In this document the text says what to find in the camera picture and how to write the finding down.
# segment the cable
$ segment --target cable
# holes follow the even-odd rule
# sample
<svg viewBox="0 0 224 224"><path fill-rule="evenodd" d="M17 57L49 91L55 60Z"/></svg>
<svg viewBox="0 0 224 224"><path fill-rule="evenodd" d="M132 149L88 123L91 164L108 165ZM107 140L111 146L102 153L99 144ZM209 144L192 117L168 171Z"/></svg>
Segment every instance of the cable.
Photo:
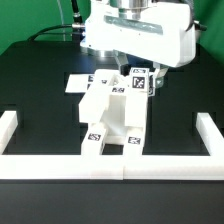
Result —
<svg viewBox="0 0 224 224"><path fill-rule="evenodd" d="M83 35L83 33L80 33L80 32L40 33L38 36L41 36L41 35Z"/></svg>
<svg viewBox="0 0 224 224"><path fill-rule="evenodd" d="M71 0L72 2L72 9L73 9L73 19L75 23L82 23L82 16L79 12L78 3L76 0Z"/></svg>
<svg viewBox="0 0 224 224"><path fill-rule="evenodd" d="M47 32L47 31L63 29L63 28L72 28L72 24L57 25L57 26L51 26L51 27L45 28L43 30L40 30L36 34L30 36L27 40L34 41L39 35L42 35L43 33Z"/></svg>
<svg viewBox="0 0 224 224"><path fill-rule="evenodd" d="M196 30L200 30L200 31L206 31L207 30L207 26L204 26L202 24L200 24L199 22L194 22L195 25L195 29Z"/></svg>
<svg viewBox="0 0 224 224"><path fill-rule="evenodd" d="M59 12L60 12L60 17L61 17L61 24L64 25L65 21L64 21L64 14L63 14L62 7L61 7L61 1L57 0L57 3L58 3L58 9L59 9Z"/></svg>

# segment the black cable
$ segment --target black cable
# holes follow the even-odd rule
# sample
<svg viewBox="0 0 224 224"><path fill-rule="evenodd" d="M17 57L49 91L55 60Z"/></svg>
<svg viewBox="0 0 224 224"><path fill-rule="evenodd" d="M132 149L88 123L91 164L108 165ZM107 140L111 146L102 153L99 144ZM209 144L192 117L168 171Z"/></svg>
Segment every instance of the black cable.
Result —
<svg viewBox="0 0 224 224"><path fill-rule="evenodd" d="M207 26L204 26L204 25L202 25L202 24L200 24L200 23L194 23L194 25L195 25L195 29L196 30L200 30L200 31L206 31L207 30Z"/></svg>
<svg viewBox="0 0 224 224"><path fill-rule="evenodd" d="M30 36L27 40L34 41L39 35L42 35L43 33L47 32L47 31L62 29L62 28L72 28L72 24L57 25L57 26L51 26L51 27L45 28L43 30L40 30L36 34Z"/></svg>
<svg viewBox="0 0 224 224"><path fill-rule="evenodd" d="M73 19L75 23L82 23L82 16L79 13L79 7L76 0L71 0L73 9Z"/></svg>
<svg viewBox="0 0 224 224"><path fill-rule="evenodd" d="M81 36L82 33L80 33L80 32L61 32L61 33L40 33L40 34L38 34L38 36L41 36L41 35L79 35L79 36Z"/></svg>

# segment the white border rail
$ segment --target white border rail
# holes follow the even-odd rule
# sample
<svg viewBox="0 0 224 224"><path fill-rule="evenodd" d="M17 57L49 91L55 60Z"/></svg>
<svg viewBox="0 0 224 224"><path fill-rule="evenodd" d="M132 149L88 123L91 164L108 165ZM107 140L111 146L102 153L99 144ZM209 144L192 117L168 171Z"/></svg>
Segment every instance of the white border rail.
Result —
<svg viewBox="0 0 224 224"><path fill-rule="evenodd" d="M9 116L6 123L1 136L12 135L17 119ZM210 156L2 155L0 179L224 180L223 137L209 114L198 114L197 128Z"/></svg>

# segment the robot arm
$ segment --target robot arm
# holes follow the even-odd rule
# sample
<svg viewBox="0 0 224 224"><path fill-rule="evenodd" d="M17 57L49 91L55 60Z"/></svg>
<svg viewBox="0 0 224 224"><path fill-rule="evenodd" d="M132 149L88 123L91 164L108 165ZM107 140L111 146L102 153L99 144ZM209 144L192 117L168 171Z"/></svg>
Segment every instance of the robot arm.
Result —
<svg viewBox="0 0 224 224"><path fill-rule="evenodd" d="M113 56L119 51L167 67L180 67L195 57L196 29L188 4L153 0L91 1L84 52Z"/></svg>

